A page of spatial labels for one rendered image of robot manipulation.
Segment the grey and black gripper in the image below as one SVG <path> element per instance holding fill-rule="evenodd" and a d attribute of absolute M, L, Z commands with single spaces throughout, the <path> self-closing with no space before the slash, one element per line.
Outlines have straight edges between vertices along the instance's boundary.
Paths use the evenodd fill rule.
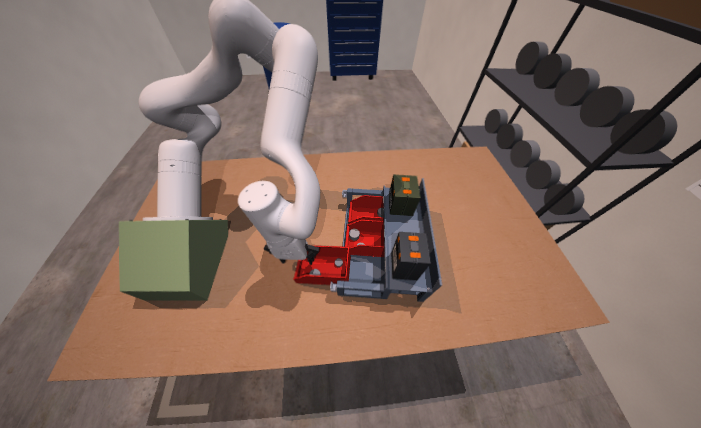
<path fill-rule="evenodd" d="M 273 254 L 273 256 L 279 259 L 283 264 L 286 260 L 282 259 L 304 260 L 307 258 L 309 264 L 312 265 L 316 254 L 319 252 L 319 247 L 309 245 L 306 239 L 294 238 L 287 245 L 281 246 L 281 248 L 273 247 L 267 243 L 267 245 L 264 246 L 264 250 Z M 309 251 L 308 254 L 307 251 Z M 313 257 L 313 255 L 315 256 Z"/>

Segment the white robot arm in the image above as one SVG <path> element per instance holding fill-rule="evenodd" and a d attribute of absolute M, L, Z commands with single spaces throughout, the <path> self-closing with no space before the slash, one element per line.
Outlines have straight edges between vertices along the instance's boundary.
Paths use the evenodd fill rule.
<path fill-rule="evenodd" d="M 238 55 L 247 54 L 271 72 L 274 66 L 261 151 L 290 173 L 296 196 L 295 203 L 289 202 L 273 183 L 258 181 L 241 191 L 238 205 L 271 246 L 307 239 L 320 205 L 318 178 L 301 149 L 318 63 L 316 43 L 301 26 L 279 29 L 249 0 L 213 0 L 208 18 L 212 49 L 205 59 L 188 74 L 149 84 L 139 97 L 145 117 L 187 133 L 187 138 L 160 144 L 157 217 L 143 221 L 213 220 L 201 217 L 202 152 L 220 131 L 221 118 L 208 104 L 240 85 Z"/>

